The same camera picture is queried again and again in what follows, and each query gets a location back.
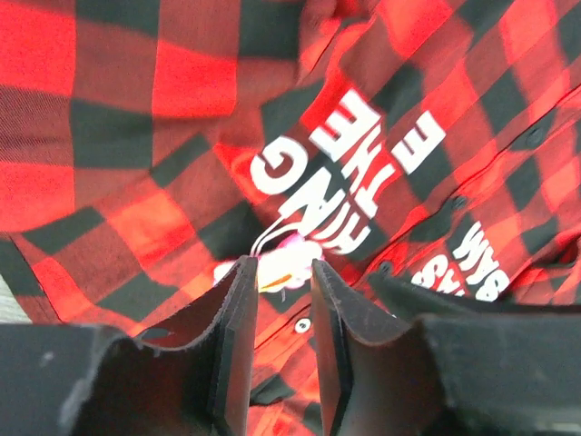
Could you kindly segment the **red black plaid shirt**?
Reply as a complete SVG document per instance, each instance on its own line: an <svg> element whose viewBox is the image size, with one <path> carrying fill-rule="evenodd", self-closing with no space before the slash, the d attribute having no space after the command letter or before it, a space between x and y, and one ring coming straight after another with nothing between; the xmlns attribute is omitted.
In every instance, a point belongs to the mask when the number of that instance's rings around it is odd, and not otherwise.
<svg viewBox="0 0 581 436"><path fill-rule="evenodd" d="M135 335L280 228L362 290L578 303L580 4L1 4L18 315ZM252 435L322 429L308 284L259 293Z"/></svg>

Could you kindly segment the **pink white flower brooch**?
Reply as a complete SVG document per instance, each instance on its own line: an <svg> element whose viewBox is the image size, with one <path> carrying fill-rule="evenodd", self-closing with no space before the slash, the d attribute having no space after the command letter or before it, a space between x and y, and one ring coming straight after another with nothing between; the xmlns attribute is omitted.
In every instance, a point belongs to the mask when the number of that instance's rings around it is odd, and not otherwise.
<svg viewBox="0 0 581 436"><path fill-rule="evenodd" d="M296 290L310 281L313 260L323 260L323 249L317 242L305 239L296 230L280 228L265 232L252 244L250 257L257 259L251 277L257 293L279 293Z"/></svg>

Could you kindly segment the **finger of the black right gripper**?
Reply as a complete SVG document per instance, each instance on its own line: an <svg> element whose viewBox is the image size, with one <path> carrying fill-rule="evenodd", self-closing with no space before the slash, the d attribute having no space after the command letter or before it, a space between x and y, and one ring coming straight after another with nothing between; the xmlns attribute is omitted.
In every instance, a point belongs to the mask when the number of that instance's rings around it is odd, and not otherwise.
<svg viewBox="0 0 581 436"><path fill-rule="evenodd" d="M580 314L579 305L527 305L510 302L482 302L434 292L398 278L374 272L368 282L375 296L393 316L410 322L423 314L523 313Z"/></svg>

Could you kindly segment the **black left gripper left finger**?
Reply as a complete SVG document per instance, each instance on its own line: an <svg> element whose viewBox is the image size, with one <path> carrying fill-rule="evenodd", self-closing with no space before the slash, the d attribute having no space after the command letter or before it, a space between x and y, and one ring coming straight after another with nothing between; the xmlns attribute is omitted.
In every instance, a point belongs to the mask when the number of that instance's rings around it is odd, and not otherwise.
<svg viewBox="0 0 581 436"><path fill-rule="evenodd" d="M258 306L241 257L148 332L104 325L1 328L4 435L242 435Z"/></svg>

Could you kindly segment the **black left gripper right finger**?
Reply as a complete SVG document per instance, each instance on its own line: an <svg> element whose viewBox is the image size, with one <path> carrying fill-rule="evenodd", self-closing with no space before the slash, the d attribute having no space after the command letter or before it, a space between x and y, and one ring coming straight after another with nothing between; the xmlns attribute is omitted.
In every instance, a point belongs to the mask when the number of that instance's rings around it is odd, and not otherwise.
<svg viewBox="0 0 581 436"><path fill-rule="evenodd" d="M327 435L577 435L580 314L406 322L312 264Z"/></svg>

